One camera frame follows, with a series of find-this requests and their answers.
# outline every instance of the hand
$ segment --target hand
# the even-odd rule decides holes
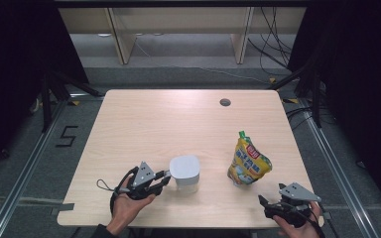
[[[128,180],[129,178],[123,182],[122,186],[126,186]],[[154,198],[156,198],[154,194],[142,200],[133,200],[124,193],[118,195],[113,205],[113,217],[106,229],[114,236],[119,235],[135,219],[139,211],[150,204]]]
[[[320,216],[320,208],[313,201],[311,201],[311,207],[312,207],[313,214],[311,215],[310,220],[317,221],[316,217]],[[273,219],[283,229],[279,232],[281,236],[289,236],[291,238],[318,238],[319,237],[314,227],[308,222],[306,222],[305,225],[303,225],[302,227],[295,228],[294,226],[287,223],[287,221],[281,218],[280,216],[275,215]]]

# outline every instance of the yellow snack bag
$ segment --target yellow snack bag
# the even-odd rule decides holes
[[[227,175],[235,185],[250,184],[272,170],[270,160],[253,146],[244,131],[239,132],[233,162]]]

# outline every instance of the cable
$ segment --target cable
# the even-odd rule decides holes
[[[247,41],[256,49],[258,50],[258,52],[260,52],[261,54],[267,56],[269,59],[273,60],[274,62],[276,62],[277,64],[279,64],[280,66],[282,67],[287,67],[285,64],[281,63],[280,61],[278,61],[277,59],[275,59],[274,57],[272,57],[271,55],[267,54],[266,52],[262,51],[261,49],[259,49],[257,46],[255,46],[255,44],[252,43],[252,41],[248,38]]]
[[[264,41],[264,43],[268,46],[268,47],[270,47],[271,49],[273,49],[273,50],[275,50],[275,51],[278,51],[278,52],[280,52],[281,50],[280,49],[277,49],[276,47],[273,47],[273,46],[271,46],[268,42],[267,42],[267,40],[265,40],[265,38],[262,36],[262,34],[260,34],[260,37],[261,37],[261,39]]]
[[[322,210],[322,213],[326,213],[326,211],[325,211],[324,207],[322,206],[322,204],[320,202],[318,202],[317,204],[319,205],[320,209]],[[335,235],[335,238],[339,238],[339,235],[338,235],[338,233],[336,233],[335,227],[333,226],[333,224],[330,221],[330,219],[327,219],[326,221],[329,224],[330,229],[332,230],[333,234]]]
[[[292,119],[296,114],[298,114],[300,112],[304,112],[304,111],[310,111],[310,110],[312,110],[311,107],[304,107],[304,108],[298,108],[298,109],[289,111],[286,113],[286,114],[290,114],[287,116],[287,119],[289,120],[289,123],[290,123],[290,122],[292,122]]]
[[[70,236],[70,238],[74,238],[76,237],[76,235],[78,234],[79,230],[81,229],[81,227],[76,227],[75,231],[73,232],[73,234]]]
[[[267,22],[267,25],[268,25],[268,28],[269,28],[269,30],[270,30],[270,32],[269,32],[269,34],[268,34],[268,38],[267,38],[267,40],[265,41],[265,43],[267,43],[268,42],[268,40],[269,40],[269,38],[270,38],[270,36],[271,36],[271,34],[273,35],[273,37],[275,38],[275,40],[277,41],[277,44],[278,44],[278,46],[279,46],[279,48],[280,48],[280,53],[281,53],[281,56],[283,57],[283,61],[285,62],[285,64],[287,64],[287,60],[288,60],[288,58],[287,58],[287,56],[285,55],[285,54],[283,54],[283,48],[281,47],[281,41],[280,41],[280,39],[278,38],[278,36],[277,36],[277,21],[276,21],[276,15],[277,15],[277,8],[275,8],[275,7],[273,7],[273,22],[272,22],[272,24],[270,25],[270,22],[268,21],[268,18],[266,17],[266,15],[265,15],[265,12],[264,12],[264,9],[261,7],[261,11],[262,11],[262,14],[263,14],[263,16],[264,16],[264,19],[265,19],[265,21]]]
[[[141,46],[138,44],[138,42],[135,42],[135,45],[141,50],[142,53],[144,53],[150,60],[153,64],[155,64],[156,66],[159,66],[159,67],[178,67],[178,68],[184,68],[182,66],[176,66],[176,65],[160,65],[156,62],[153,61],[153,57],[151,57],[148,53],[146,53],[142,48]],[[205,71],[210,71],[210,72],[217,72],[217,73],[223,73],[223,74],[227,74],[227,75],[230,75],[230,76],[234,76],[234,77],[238,77],[238,78],[245,78],[245,79],[253,79],[253,80],[256,80],[256,81],[259,81],[259,82],[262,82],[262,83],[265,83],[265,84],[271,84],[270,82],[268,81],[264,81],[262,79],[259,79],[259,78],[256,78],[256,77],[249,77],[249,76],[241,76],[241,75],[236,75],[236,74],[232,74],[232,73],[229,73],[229,72],[225,72],[225,71],[220,71],[220,70],[214,70],[214,69],[209,69],[209,68],[205,68],[205,67],[196,67],[198,69],[202,69],[202,70],[205,70]]]
[[[312,210],[311,210],[311,215],[314,216],[315,221],[317,222],[317,224],[319,224],[319,219],[318,219],[318,217],[314,214],[314,212],[313,212]]]
[[[100,185],[98,184],[100,181],[102,181],[106,187],[100,186]],[[101,178],[97,181],[97,186],[100,187],[101,189],[104,189],[104,190],[114,191],[114,189],[110,188],[110,187],[107,185],[107,183],[106,183],[103,179],[101,179]]]
[[[324,238],[324,233],[323,231],[321,230],[319,224],[318,224],[318,218],[315,216],[315,219],[317,220],[317,222],[314,222],[312,221],[310,218],[306,217],[305,215],[303,215],[301,212],[299,212],[297,210],[297,208],[295,206],[293,206],[292,204],[289,204],[287,202],[280,202],[280,204],[282,205],[287,205],[289,206],[290,208],[293,209],[293,211],[298,214],[300,217],[304,218],[308,223],[311,224],[311,226],[315,229],[315,231],[317,232],[317,235],[319,236],[319,238]]]
[[[309,116],[308,118],[305,118],[303,121],[301,121],[297,126],[292,128],[292,131],[296,130],[302,123],[306,122],[308,119],[312,118],[312,116]]]
[[[299,113],[301,111],[308,111],[308,110],[311,110],[311,109],[312,109],[311,106],[310,107],[301,107],[301,108],[297,108],[297,109],[288,111],[288,112],[286,112],[286,114],[292,114],[293,112]]]

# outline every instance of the wooden table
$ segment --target wooden table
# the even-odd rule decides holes
[[[226,98],[231,105],[222,106]],[[249,186],[227,177],[238,132],[244,130],[273,170]],[[60,225],[95,226],[110,221],[110,191],[141,161],[158,172],[170,159],[196,155],[196,193],[176,191],[172,178],[131,227],[268,228],[258,194],[280,199],[278,183],[298,182],[312,190],[282,102],[272,90],[110,90],[107,92],[63,203]]]

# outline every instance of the sleeve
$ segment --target sleeve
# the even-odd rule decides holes
[[[105,226],[99,224],[91,238],[116,238],[116,236],[113,236]]]

